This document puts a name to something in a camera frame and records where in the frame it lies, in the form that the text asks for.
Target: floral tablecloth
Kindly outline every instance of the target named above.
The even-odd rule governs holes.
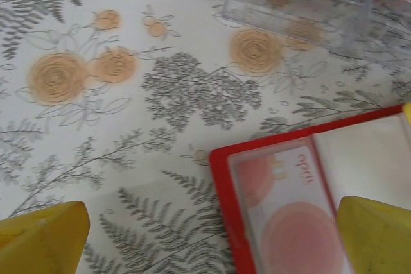
[[[208,153],[411,95],[222,3],[0,0],[0,218],[82,200],[79,273],[234,273]]]

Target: red frame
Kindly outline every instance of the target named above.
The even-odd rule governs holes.
[[[213,150],[209,157],[211,172],[213,174],[217,195],[220,199],[223,219],[229,235],[229,242],[232,255],[234,257],[234,262],[236,264],[237,273],[257,274],[257,271],[252,259],[249,242],[246,239],[240,204],[238,203],[236,191],[230,174],[228,165],[228,157],[230,155],[265,146],[271,146],[280,142],[308,137],[315,133],[322,133],[329,130],[334,130],[336,128],[371,121],[382,117],[393,116],[401,113],[401,111],[402,105],[396,105],[374,112],[349,117],[347,119],[312,126],[311,128],[305,128],[303,130],[283,133]]]

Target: yellow plastic piece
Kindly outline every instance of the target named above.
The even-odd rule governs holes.
[[[0,221],[0,273],[74,274],[89,229],[82,202]]]
[[[403,105],[403,112],[405,114],[406,119],[408,120],[408,123],[411,125],[411,102],[405,103]]]
[[[344,197],[337,225],[356,274],[411,273],[411,211]]]

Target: round pink pad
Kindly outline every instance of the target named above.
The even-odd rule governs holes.
[[[237,176],[248,208],[259,204],[270,192],[274,185],[274,174],[271,156],[259,157],[237,164]]]
[[[344,261],[333,219],[305,202],[285,205],[270,218],[261,256],[265,274],[339,274]]]

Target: plastic box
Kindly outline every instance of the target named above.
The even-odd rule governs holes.
[[[332,53],[408,69],[411,0],[225,0],[223,17]]]
[[[394,106],[213,150],[238,274],[353,274],[336,209],[344,196],[411,209],[409,128]]]

